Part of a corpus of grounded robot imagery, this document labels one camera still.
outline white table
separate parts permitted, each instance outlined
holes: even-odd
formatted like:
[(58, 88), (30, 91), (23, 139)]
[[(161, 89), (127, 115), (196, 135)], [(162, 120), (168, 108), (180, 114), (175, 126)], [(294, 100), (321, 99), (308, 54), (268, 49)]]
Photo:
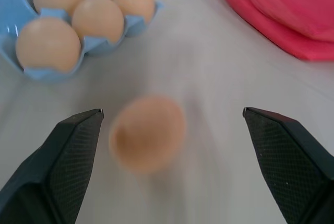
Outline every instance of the white table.
[[(242, 109), (300, 120), (334, 153), (334, 64), (298, 61), (224, 0), (161, 1), (165, 9), (145, 34), (110, 56), (87, 58), (67, 82), (32, 82), (0, 60), (0, 188), (57, 122), (103, 108), (77, 223), (285, 223), (261, 175)], [(108, 154), (109, 124), (127, 102), (152, 92), (182, 105), (188, 139), (169, 174), (134, 178)]]

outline egg carton cup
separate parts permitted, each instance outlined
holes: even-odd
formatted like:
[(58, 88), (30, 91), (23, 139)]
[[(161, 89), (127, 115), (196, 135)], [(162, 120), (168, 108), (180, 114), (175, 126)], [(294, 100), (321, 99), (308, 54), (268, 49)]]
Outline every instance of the egg carton cup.
[[(156, 2), (154, 17), (162, 7), (160, 2)], [(77, 65), (69, 73), (61, 73), (51, 68), (23, 68), (17, 59), (15, 44), (20, 31), (27, 23), (41, 17), (55, 17), (71, 24), (71, 18), (62, 9), (42, 8), (38, 14), (33, 0), (0, 0), (0, 55), (18, 72), (43, 82), (58, 82), (72, 76), (85, 56), (111, 52), (125, 37), (136, 37), (149, 26), (140, 16), (125, 16), (124, 32), (117, 43), (111, 43), (106, 38), (84, 37)]]

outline table surface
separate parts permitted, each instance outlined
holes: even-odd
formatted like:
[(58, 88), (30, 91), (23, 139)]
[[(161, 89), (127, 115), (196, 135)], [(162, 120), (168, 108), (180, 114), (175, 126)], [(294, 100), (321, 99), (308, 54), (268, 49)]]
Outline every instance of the table surface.
[[(0, 60), (0, 188), (72, 114), (103, 108), (92, 177), (77, 223), (285, 223), (261, 175), (243, 107), (299, 120), (334, 153), (334, 64), (305, 63), (244, 22), (224, 0), (160, 0), (149, 30), (110, 56), (86, 59), (61, 84)], [(109, 125), (137, 96), (163, 93), (188, 121), (168, 172), (137, 178), (108, 154)]]

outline egg carton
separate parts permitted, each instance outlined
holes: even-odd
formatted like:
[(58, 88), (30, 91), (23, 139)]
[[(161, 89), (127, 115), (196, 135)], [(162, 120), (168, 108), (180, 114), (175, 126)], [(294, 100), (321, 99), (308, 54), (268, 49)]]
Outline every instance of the egg carton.
[[(160, 2), (155, 5), (154, 17), (162, 8)], [(111, 43), (105, 38), (84, 37), (77, 65), (69, 73), (60, 73), (51, 68), (23, 68), (16, 57), (15, 44), (20, 31), (27, 23), (41, 17), (55, 17), (71, 23), (71, 18), (62, 9), (42, 8), (38, 14), (33, 0), (0, 0), (0, 55), (18, 72), (44, 82), (57, 82), (72, 76), (88, 54), (111, 52), (125, 37), (138, 36), (149, 26), (140, 16), (125, 16), (124, 32), (117, 43)]]

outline pink fabric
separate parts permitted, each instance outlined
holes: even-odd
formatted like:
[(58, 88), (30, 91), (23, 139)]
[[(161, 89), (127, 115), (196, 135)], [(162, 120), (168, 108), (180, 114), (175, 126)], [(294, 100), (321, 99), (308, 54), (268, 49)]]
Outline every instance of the pink fabric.
[(261, 13), (251, 0), (227, 0), (247, 22), (277, 46), (308, 61), (333, 61), (334, 43), (310, 39)]
[(250, 0), (273, 20), (322, 41), (334, 42), (334, 0)]

